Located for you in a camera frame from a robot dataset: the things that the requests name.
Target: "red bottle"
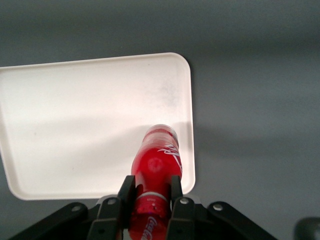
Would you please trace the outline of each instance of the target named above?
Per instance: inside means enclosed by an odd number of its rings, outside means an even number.
[[[130,219],[133,240],[164,240],[170,219],[171,177],[182,177],[176,132],[169,126],[152,126],[132,163],[137,196]]]

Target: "gray table surface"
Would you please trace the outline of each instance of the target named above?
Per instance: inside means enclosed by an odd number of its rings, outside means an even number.
[[[293,239],[320,216],[320,1],[0,3],[1,67],[164,52],[191,68],[191,193]],[[1,165],[0,239],[72,201],[15,198]]]

